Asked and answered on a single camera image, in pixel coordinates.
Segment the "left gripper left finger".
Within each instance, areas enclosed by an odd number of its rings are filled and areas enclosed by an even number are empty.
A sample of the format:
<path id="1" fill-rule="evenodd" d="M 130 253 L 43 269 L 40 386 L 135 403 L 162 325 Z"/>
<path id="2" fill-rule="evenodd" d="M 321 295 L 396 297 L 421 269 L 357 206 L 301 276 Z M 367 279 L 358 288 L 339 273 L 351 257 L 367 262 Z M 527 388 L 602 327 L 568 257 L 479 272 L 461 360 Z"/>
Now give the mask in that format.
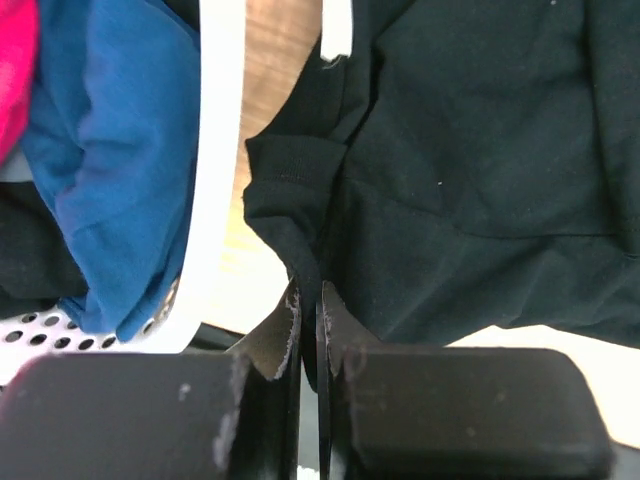
<path id="1" fill-rule="evenodd" d="M 1 397 L 5 479 L 292 479 L 300 294 L 223 353 L 69 354 Z"/>

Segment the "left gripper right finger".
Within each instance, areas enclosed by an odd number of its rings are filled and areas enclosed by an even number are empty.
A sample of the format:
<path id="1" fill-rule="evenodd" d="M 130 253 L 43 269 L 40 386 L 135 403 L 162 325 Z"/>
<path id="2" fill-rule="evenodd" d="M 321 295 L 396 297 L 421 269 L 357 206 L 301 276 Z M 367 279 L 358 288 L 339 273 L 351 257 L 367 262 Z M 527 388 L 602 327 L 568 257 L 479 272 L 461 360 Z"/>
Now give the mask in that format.
<path id="1" fill-rule="evenodd" d="M 324 479 L 606 479 L 587 381 L 549 349 L 380 341 L 331 283 L 316 307 Z"/>

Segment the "black t shirt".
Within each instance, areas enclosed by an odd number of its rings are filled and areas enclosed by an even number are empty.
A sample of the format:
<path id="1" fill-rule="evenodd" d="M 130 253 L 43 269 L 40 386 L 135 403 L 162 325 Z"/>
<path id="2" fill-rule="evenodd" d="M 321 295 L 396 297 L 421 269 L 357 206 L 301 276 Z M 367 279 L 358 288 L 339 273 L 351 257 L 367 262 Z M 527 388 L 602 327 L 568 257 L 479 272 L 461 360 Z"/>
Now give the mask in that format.
<path id="1" fill-rule="evenodd" d="M 247 224 L 390 342 L 639 344 L 639 5 L 357 1 L 246 143 Z"/>

